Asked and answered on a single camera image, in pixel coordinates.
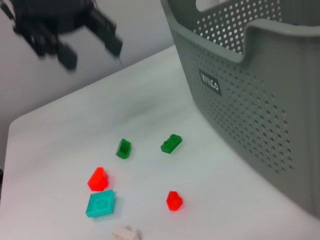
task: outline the red block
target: red block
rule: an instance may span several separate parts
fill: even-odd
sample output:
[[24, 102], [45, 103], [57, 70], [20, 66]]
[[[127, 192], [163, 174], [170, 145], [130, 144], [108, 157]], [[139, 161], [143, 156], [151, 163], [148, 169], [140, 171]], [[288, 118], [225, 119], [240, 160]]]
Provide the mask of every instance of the red block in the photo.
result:
[[92, 191], [101, 192], [108, 186], [108, 177], [102, 167], [97, 167], [88, 181], [88, 186]]
[[166, 204], [171, 211], [177, 211], [182, 205], [182, 202], [182, 198], [176, 191], [169, 192], [168, 198], [166, 199]]

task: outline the white lego brick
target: white lego brick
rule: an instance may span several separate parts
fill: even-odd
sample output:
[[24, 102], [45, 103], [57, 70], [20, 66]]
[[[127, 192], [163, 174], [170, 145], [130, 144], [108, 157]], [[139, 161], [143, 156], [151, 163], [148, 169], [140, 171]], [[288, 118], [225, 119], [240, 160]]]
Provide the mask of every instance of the white lego brick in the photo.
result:
[[112, 232], [116, 240], [141, 240], [137, 231], [132, 231], [128, 227], [116, 227]]

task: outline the green lego brick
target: green lego brick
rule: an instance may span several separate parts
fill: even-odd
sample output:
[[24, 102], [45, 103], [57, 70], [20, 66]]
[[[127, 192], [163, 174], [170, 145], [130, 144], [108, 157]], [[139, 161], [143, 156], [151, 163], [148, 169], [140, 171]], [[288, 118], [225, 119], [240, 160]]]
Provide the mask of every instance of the green lego brick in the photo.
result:
[[116, 155], [121, 159], [127, 159], [130, 155], [131, 151], [131, 142], [122, 139], [119, 143], [118, 150], [116, 151]]
[[113, 190], [91, 194], [85, 214], [89, 218], [112, 214], [116, 195]]
[[171, 154], [173, 150], [178, 147], [178, 145], [182, 142], [181, 136], [172, 134], [167, 141], [163, 143], [161, 146], [161, 150], [164, 153]]

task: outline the gray wall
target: gray wall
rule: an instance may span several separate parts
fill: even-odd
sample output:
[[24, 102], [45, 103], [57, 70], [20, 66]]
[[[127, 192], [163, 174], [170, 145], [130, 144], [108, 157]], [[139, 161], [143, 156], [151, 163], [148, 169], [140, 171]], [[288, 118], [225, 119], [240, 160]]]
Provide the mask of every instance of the gray wall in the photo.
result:
[[[217, 2], [199, 0], [197, 6], [205, 9]], [[13, 33], [12, 23], [0, 11], [0, 168], [4, 166], [13, 120], [174, 44], [160, 0], [97, 3], [117, 23], [117, 33], [123, 38], [123, 66], [86, 29], [62, 37], [78, 53], [76, 73], [66, 72], [55, 58], [38, 60], [27, 43]]]

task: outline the perforated basket wall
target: perforated basket wall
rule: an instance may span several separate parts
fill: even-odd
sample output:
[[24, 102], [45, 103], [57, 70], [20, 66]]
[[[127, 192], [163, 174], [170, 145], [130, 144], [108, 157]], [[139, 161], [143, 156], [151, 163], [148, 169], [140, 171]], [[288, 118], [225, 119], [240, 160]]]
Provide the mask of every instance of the perforated basket wall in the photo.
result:
[[162, 5], [202, 114], [255, 170], [319, 216], [320, 30], [297, 26], [316, 24], [307, 13], [314, 4], [230, 0], [202, 12], [195, 0]]

